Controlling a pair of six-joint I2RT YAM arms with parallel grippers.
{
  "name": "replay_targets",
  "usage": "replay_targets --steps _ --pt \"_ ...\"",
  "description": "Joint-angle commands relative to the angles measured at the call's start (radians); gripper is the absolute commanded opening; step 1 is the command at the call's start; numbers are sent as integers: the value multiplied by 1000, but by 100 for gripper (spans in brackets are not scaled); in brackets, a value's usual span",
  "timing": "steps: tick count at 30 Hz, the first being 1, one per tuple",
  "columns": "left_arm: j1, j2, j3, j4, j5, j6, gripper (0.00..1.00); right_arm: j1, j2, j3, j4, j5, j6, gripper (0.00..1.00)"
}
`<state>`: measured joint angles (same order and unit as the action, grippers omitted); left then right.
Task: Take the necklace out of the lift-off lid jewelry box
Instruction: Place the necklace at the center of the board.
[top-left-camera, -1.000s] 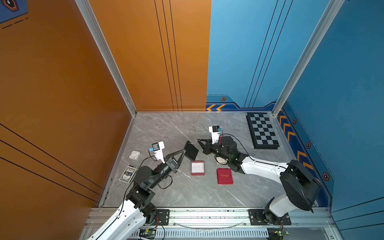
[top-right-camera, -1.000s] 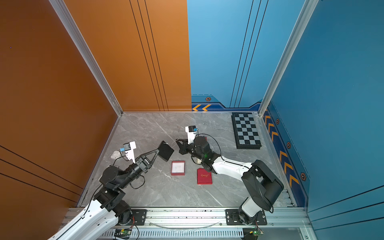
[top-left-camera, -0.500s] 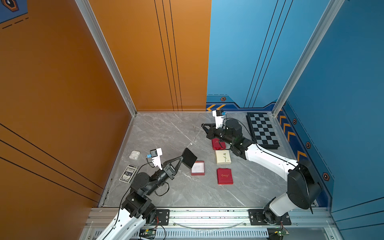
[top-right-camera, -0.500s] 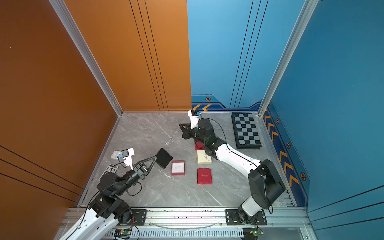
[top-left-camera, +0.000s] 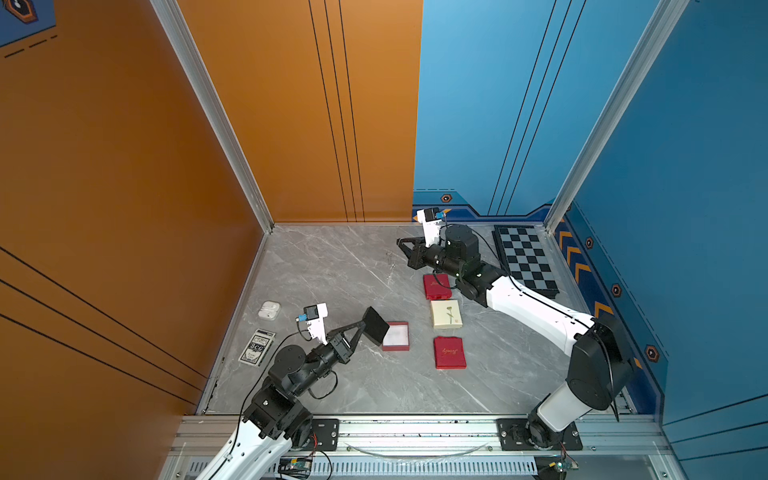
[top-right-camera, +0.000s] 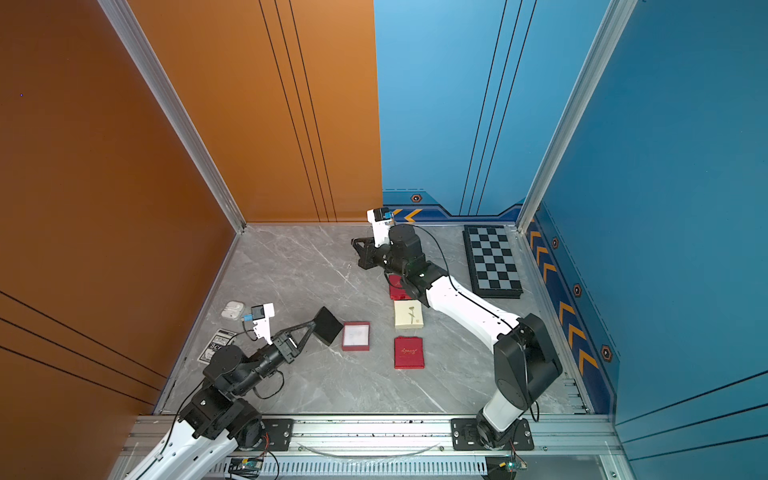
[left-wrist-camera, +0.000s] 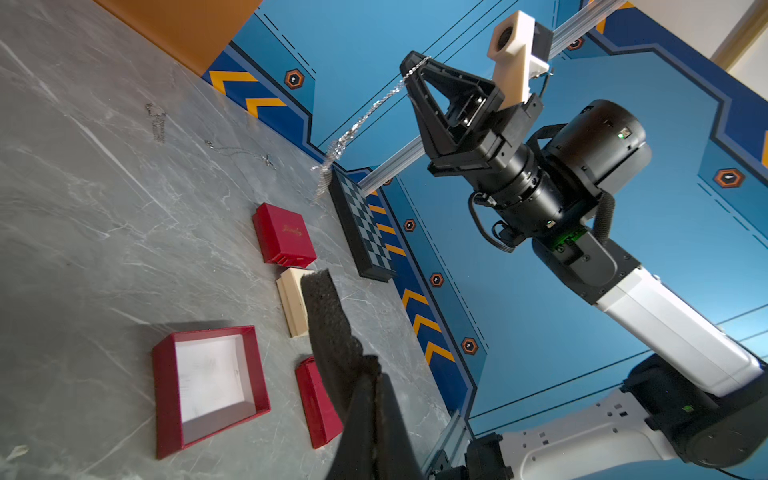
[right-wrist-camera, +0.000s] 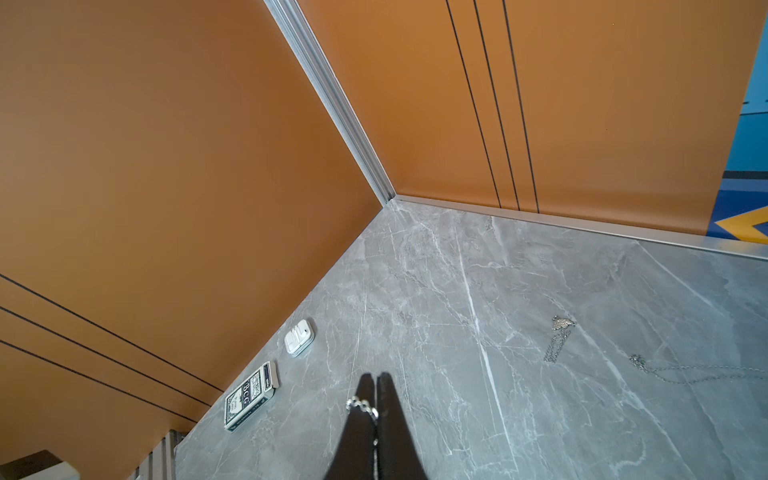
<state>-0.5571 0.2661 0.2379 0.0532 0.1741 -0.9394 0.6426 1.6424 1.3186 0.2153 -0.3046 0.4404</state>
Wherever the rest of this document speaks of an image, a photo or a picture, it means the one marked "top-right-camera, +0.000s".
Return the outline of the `red jewelry box lid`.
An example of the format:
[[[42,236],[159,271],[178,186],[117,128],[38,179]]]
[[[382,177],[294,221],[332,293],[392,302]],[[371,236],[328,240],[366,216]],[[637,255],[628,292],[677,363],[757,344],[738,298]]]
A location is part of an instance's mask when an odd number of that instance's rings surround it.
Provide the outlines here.
[[[406,290],[404,280],[400,275],[388,274],[387,283],[389,285],[389,294],[392,300],[406,301],[414,299],[414,297]]]

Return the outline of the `cream lotus print box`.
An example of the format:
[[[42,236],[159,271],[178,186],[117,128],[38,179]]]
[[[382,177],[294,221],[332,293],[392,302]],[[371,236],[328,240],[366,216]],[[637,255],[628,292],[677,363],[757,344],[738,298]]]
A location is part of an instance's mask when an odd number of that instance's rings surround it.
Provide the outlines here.
[[[395,300],[394,326],[400,330],[422,329],[424,319],[421,302],[418,300]]]

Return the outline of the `red jewelry box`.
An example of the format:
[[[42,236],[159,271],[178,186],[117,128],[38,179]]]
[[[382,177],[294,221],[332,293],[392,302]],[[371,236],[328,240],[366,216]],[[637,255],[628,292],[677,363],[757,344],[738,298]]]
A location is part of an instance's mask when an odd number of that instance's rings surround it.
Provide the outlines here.
[[[399,336],[394,339],[394,368],[397,370],[425,368],[422,338]]]

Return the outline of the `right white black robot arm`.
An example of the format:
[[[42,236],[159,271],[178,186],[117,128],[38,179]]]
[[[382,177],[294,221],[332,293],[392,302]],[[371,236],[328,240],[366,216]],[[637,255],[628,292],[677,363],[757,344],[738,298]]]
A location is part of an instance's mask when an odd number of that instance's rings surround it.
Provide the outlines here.
[[[484,448],[507,446],[521,432],[522,416],[563,373],[546,325],[534,314],[507,312],[461,286],[446,266],[427,259],[413,226],[374,231],[351,240],[358,265],[399,276],[409,297],[455,320],[491,350],[496,390],[477,414],[477,431]]]

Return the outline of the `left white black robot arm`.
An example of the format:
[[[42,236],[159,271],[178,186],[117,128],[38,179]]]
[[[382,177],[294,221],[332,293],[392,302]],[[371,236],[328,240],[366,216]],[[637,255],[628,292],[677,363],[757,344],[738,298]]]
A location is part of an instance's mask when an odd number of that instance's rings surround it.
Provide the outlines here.
[[[262,414],[245,394],[293,362],[316,330],[311,320],[281,330],[247,356],[234,344],[213,354],[200,385],[183,402],[165,436],[127,474],[129,479],[202,479],[238,449],[269,449]]]

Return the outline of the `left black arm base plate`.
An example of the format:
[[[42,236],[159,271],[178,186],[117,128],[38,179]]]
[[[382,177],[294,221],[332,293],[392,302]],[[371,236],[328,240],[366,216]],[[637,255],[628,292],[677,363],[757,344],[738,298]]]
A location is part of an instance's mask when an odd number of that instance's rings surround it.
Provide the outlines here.
[[[287,452],[293,437],[295,420],[292,418],[264,418],[257,442],[244,451]]]

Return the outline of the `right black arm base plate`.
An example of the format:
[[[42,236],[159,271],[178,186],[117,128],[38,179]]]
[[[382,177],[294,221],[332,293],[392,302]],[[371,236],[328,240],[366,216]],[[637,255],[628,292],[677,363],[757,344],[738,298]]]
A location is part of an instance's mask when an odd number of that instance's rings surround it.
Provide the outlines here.
[[[515,420],[501,432],[482,418],[453,418],[449,424],[453,448],[456,451],[535,449],[529,422],[524,418]]]

